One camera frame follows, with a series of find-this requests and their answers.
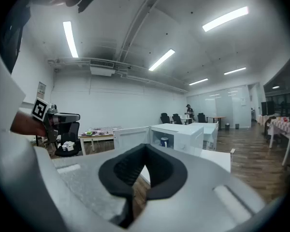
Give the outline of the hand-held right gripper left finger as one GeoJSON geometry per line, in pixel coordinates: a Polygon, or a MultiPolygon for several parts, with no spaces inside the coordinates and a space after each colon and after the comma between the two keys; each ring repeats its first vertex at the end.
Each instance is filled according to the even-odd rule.
{"type": "Polygon", "coordinates": [[[72,193],[91,211],[103,219],[124,225],[129,215],[137,219],[146,206],[146,181],[138,176],[132,186],[132,202],[110,194],[99,180],[99,168],[108,159],[122,154],[122,150],[109,150],[101,153],[53,159],[55,168],[72,193]]]}

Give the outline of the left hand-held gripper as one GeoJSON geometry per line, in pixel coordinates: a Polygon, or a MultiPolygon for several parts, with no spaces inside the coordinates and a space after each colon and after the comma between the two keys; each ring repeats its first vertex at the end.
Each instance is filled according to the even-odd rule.
{"type": "Polygon", "coordinates": [[[55,143],[57,140],[58,124],[74,123],[80,120],[79,114],[58,113],[55,104],[48,103],[38,97],[35,100],[31,115],[35,120],[42,123],[50,143],[55,143]]]}

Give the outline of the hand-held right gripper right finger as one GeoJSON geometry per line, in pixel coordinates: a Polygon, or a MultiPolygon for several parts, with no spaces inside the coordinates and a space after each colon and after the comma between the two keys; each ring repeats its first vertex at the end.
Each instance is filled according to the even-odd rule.
{"type": "Polygon", "coordinates": [[[212,158],[157,149],[185,165],[187,180],[172,197],[147,201],[129,232],[226,232],[239,229],[265,207],[253,188],[212,158]]]}

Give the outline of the person's left forearm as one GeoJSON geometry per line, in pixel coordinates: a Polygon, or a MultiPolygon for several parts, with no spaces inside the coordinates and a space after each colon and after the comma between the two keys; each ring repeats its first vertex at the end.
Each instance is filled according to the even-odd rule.
{"type": "Polygon", "coordinates": [[[16,113],[10,131],[21,135],[46,136],[43,123],[21,111],[16,113]]]}

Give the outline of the pile of small white boxes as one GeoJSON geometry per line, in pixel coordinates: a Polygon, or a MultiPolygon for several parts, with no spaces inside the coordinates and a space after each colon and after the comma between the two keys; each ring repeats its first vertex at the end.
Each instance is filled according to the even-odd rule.
{"type": "Polygon", "coordinates": [[[61,147],[62,147],[62,150],[63,151],[72,151],[74,150],[74,145],[75,145],[75,142],[72,142],[72,141],[66,141],[64,142],[61,147]]]}

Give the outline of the checkered cloth table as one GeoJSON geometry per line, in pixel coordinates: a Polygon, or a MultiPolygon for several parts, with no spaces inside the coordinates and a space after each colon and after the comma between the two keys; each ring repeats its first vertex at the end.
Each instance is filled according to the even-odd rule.
{"type": "Polygon", "coordinates": [[[272,146],[273,146],[273,141],[274,141],[275,135],[281,134],[289,140],[288,145],[287,145],[287,149],[286,149],[286,153],[285,153],[285,156],[284,156],[283,161],[282,161],[282,166],[285,166],[287,163],[287,159],[289,157],[289,154],[290,154],[290,121],[289,120],[285,121],[283,119],[277,119],[277,118],[272,119],[270,124],[269,124],[268,134],[271,136],[269,148],[272,148],[272,146]]]}
{"type": "Polygon", "coordinates": [[[92,131],[92,135],[86,135],[86,131],[78,135],[81,143],[81,152],[88,155],[85,143],[90,143],[91,153],[97,153],[101,149],[100,144],[114,142],[114,131],[123,129],[121,126],[115,127],[97,127],[89,128],[86,131],[92,131]]]}

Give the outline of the white air conditioner unit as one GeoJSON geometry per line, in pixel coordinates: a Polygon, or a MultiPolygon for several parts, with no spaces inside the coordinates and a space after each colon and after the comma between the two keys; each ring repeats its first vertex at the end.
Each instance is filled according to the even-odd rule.
{"type": "Polygon", "coordinates": [[[90,72],[92,75],[112,76],[115,74],[114,63],[104,60],[89,60],[90,72]]]}

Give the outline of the ceiling light strip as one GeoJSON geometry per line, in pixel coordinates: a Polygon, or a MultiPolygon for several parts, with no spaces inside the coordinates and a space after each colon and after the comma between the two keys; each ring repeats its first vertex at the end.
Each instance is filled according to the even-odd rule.
{"type": "Polygon", "coordinates": [[[162,57],[160,57],[150,68],[149,71],[154,71],[158,66],[160,66],[164,61],[171,57],[175,53],[174,50],[170,49],[162,57]]]}
{"type": "Polygon", "coordinates": [[[202,82],[205,82],[205,81],[208,81],[208,78],[205,78],[205,79],[198,80],[198,81],[195,81],[193,83],[190,83],[189,86],[196,85],[196,84],[199,84],[199,83],[202,83],[202,82]]]}
{"type": "Polygon", "coordinates": [[[74,37],[73,37],[73,31],[72,31],[72,25],[70,21],[64,21],[63,22],[63,28],[66,36],[66,40],[70,49],[70,53],[73,58],[79,58],[75,42],[74,42],[74,37]]]}
{"type": "Polygon", "coordinates": [[[210,22],[208,22],[207,24],[203,25],[202,28],[205,32],[208,32],[222,24],[225,24],[229,21],[232,21],[234,19],[237,19],[239,17],[242,17],[242,16],[245,16],[249,14],[249,8],[248,6],[245,6],[245,7],[242,7],[242,8],[239,8],[237,10],[234,10],[232,12],[229,12],[227,14],[224,14],[210,22]]]}
{"type": "Polygon", "coordinates": [[[236,70],[225,72],[224,75],[229,75],[229,74],[240,72],[240,71],[244,71],[244,70],[246,70],[246,67],[242,67],[242,68],[239,68],[239,69],[236,69],[236,70]]]}

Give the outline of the white ceiling pipe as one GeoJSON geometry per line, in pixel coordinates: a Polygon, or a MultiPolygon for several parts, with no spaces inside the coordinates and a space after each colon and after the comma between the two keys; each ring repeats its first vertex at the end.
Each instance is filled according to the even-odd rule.
{"type": "Polygon", "coordinates": [[[116,72],[110,77],[116,76],[179,93],[188,93],[188,85],[183,81],[125,62],[102,58],[49,58],[47,59],[47,64],[57,72],[82,72],[91,74],[89,67],[90,59],[113,62],[116,72]]]}

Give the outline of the round wooden table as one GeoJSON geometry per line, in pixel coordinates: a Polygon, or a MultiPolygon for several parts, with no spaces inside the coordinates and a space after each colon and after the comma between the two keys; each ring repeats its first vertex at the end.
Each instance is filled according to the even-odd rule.
{"type": "Polygon", "coordinates": [[[213,116],[210,117],[212,119],[213,123],[218,123],[218,130],[222,130],[222,119],[226,118],[225,116],[213,116]]]}

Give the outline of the black monitor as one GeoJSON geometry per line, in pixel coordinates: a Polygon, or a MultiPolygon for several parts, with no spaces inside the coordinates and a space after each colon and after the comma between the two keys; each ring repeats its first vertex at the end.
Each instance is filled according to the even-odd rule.
{"type": "Polygon", "coordinates": [[[275,114],[275,103],[274,101],[261,102],[261,115],[272,116],[275,114]]]}

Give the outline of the wall poster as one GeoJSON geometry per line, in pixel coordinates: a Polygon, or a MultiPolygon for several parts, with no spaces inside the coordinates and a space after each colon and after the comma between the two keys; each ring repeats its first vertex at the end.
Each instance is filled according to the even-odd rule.
{"type": "Polygon", "coordinates": [[[42,82],[39,82],[37,88],[37,98],[45,100],[46,85],[42,82]]]}

